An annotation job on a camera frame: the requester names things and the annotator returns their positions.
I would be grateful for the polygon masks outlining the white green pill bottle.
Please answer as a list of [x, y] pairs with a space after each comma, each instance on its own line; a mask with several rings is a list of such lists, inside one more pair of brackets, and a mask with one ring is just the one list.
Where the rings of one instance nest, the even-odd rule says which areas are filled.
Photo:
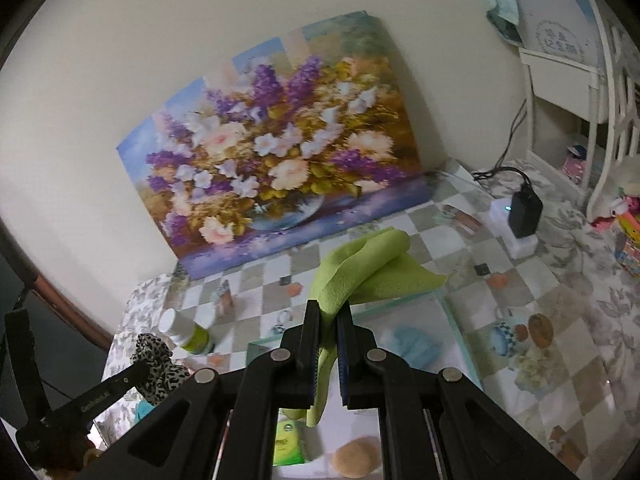
[[166, 309], [162, 313], [157, 329], [176, 346], [196, 356], [207, 354], [214, 348], [209, 332], [175, 309]]

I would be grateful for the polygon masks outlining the small green tissue pack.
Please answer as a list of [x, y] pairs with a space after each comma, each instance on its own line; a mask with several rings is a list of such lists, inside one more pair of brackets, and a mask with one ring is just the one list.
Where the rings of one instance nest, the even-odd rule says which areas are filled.
[[280, 420], [274, 438], [273, 466], [293, 466], [304, 463], [306, 463], [306, 453], [302, 426], [294, 420]]

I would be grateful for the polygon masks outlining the white power strip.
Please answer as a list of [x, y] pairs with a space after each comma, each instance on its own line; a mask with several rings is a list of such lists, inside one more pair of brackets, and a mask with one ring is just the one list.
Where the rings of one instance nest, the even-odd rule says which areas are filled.
[[508, 217], [511, 212], [510, 198], [499, 198], [490, 203], [487, 214], [488, 229], [495, 237], [501, 237], [506, 245], [506, 251], [512, 259], [523, 259], [532, 256], [538, 247], [539, 238], [536, 234], [517, 238], [511, 230]]

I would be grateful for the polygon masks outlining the teal shallow cardboard tray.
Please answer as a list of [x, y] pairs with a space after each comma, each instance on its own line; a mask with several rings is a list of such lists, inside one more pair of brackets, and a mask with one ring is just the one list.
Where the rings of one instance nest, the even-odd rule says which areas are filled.
[[[384, 350], [401, 356], [418, 370], [437, 373], [445, 367], [457, 367], [475, 385], [480, 376], [466, 348], [462, 333], [439, 294], [358, 304], [352, 307], [354, 323], [374, 333]], [[275, 479], [337, 479], [332, 465], [333, 453], [356, 439], [380, 442], [378, 413], [375, 410], [349, 411], [342, 404], [338, 368], [334, 367], [326, 409], [318, 426], [298, 425], [306, 462], [275, 466]]]

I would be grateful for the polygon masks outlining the basket of colourful toys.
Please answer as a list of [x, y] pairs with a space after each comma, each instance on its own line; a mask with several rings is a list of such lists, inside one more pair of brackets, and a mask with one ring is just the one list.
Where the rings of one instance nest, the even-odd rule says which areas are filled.
[[614, 168], [594, 206], [594, 225], [604, 233], [615, 260], [639, 278], [639, 165]]

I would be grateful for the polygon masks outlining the teal cloth on shelf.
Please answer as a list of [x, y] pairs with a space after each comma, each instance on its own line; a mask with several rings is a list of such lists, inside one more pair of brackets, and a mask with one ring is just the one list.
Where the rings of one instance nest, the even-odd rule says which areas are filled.
[[497, 34], [508, 44], [515, 47], [523, 45], [518, 32], [520, 24], [518, 0], [488, 0], [486, 18], [494, 26]]

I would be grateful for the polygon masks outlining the checkered picture tablecloth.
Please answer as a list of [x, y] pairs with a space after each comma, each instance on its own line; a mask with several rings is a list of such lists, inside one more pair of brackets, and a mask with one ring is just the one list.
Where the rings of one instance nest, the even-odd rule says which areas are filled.
[[[491, 200], [514, 192], [518, 177], [475, 185], [461, 168], [436, 174], [429, 202], [373, 227], [405, 231], [413, 258], [447, 284], [354, 313], [384, 347], [393, 347], [399, 327], [419, 327], [442, 346], [434, 370], [463, 366], [579, 478], [611, 479], [639, 441], [639, 281], [546, 178], [533, 172], [532, 180], [544, 201], [540, 242], [532, 256], [515, 259], [496, 233], [465, 233], [440, 212], [451, 205], [486, 219]], [[177, 269], [142, 283], [128, 300], [105, 374], [128, 365], [137, 336], [165, 308], [214, 337], [213, 353], [192, 356], [191, 366], [237, 370], [302, 320], [320, 260], [367, 232], [356, 226], [200, 280]]]

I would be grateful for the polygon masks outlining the white chair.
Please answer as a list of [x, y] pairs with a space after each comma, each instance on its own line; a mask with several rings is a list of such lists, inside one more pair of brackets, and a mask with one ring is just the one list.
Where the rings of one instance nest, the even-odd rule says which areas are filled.
[[[639, 50], [604, 0], [516, 0], [526, 95], [527, 159], [588, 219], [608, 214], [618, 168], [639, 163]], [[587, 125], [544, 133], [546, 102]]]

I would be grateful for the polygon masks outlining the teal plastic toy box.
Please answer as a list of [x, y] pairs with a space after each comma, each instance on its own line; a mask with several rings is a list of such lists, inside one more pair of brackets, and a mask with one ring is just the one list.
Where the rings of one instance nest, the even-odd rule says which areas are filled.
[[142, 399], [136, 406], [134, 410], [134, 422], [137, 424], [140, 420], [144, 419], [146, 415], [150, 414], [150, 411], [154, 406], [149, 404], [149, 402], [145, 399]]

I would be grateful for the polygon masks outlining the light blue face mask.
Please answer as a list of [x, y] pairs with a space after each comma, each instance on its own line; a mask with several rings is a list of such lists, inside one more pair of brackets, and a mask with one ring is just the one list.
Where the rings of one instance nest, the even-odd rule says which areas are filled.
[[393, 332], [393, 352], [411, 367], [426, 370], [442, 354], [442, 344], [412, 326], [399, 326]]

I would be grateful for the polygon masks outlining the leopard print scrunchie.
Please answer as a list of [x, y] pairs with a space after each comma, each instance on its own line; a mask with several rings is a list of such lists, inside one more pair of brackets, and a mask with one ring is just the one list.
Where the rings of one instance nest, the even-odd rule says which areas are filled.
[[171, 351], [160, 337], [151, 333], [137, 336], [130, 362], [142, 363], [146, 372], [137, 381], [142, 398], [153, 406], [161, 404], [191, 376], [190, 370], [171, 359]]

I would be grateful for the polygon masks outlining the floral painting canvas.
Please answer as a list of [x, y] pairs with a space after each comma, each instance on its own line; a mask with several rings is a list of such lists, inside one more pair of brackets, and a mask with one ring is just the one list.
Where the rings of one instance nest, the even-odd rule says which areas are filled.
[[390, 40], [363, 11], [238, 54], [117, 153], [194, 280], [430, 198]]

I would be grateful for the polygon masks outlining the lime green microfiber cloth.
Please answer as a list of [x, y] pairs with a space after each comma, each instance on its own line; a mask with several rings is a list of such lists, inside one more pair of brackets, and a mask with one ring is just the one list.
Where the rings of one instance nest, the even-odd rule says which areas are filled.
[[426, 294], [446, 283], [446, 275], [425, 269], [409, 254], [409, 248], [406, 232], [385, 228], [351, 240], [322, 259], [309, 293], [309, 298], [318, 302], [322, 318], [314, 404], [306, 410], [285, 408], [282, 413], [288, 419], [302, 420], [309, 427], [320, 422], [337, 359], [332, 324], [344, 304]]

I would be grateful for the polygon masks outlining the round tan sponge puff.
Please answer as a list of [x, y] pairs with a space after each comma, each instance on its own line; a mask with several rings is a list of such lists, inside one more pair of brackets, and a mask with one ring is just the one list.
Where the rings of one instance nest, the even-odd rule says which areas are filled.
[[335, 471], [347, 479], [362, 479], [381, 465], [380, 440], [362, 437], [344, 444], [332, 455]]

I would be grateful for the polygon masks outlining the black power adapter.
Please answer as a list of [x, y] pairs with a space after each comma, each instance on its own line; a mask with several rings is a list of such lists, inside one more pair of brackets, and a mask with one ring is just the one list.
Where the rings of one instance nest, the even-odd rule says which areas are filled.
[[516, 238], [525, 238], [536, 233], [542, 208], [544, 205], [533, 187], [524, 183], [512, 196], [508, 215], [508, 226]]

